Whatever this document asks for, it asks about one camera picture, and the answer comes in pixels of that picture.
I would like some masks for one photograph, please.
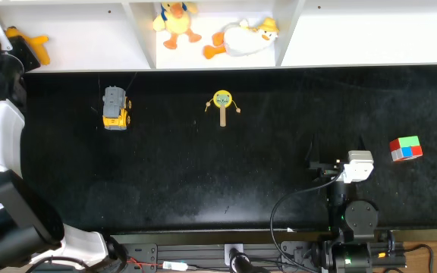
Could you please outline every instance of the white plush duck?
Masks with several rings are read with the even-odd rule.
[[[276,22],[272,18],[266,18],[257,28],[249,27],[247,20],[242,20],[239,24],[229,24],[223,32],[214,34],[212,40],[215,47],[205,46],[203,55],[207,59],[226,52],[234,57],[251,55],[273,44],[278,33]]]

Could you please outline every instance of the yellow connector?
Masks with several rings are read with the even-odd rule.
[[[28,45],[30,45],[33,52],[35,52],[36,57],[39,60],[39,63],[42,65],[50,64],[49,54],[46,52],[43,44],[49,41],[47,36],[38,36],[35,38],[30,38],[24,34],[22,34],[16,27],[9,27],[6,31],[6,36],[8,38],[21,36],[25,41],[27,41]]]

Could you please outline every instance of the yellow and gray toy truck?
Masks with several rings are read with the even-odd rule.
[[[131,102],[126,97],[126,91],[119,87],[107,87],[104,101],[104,127],[107,130],[126,130],[130,125]]]

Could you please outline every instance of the black tabletop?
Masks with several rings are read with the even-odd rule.
[[[358,198],[380,228],[437,228],[437,66],[257,71],[29,74],[24,179],[64,222],[93,231],[267,228],[286,193],[317,186],[304,167],[315,133],[323,160],[362,136],[373,154]],[[107,86],[127,89],[131,127],[106,130]],[[226,89],[237,106],[204,112]],[[389,142],[417,135],[424,156],[392,162]],[[325,190],[278,210],[279,228],[325,230]]]

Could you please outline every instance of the rubik's cube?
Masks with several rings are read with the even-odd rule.
[[[417,136],[400,137],[390,144],[392,160],[395,162],[418,158],[423,155]]]

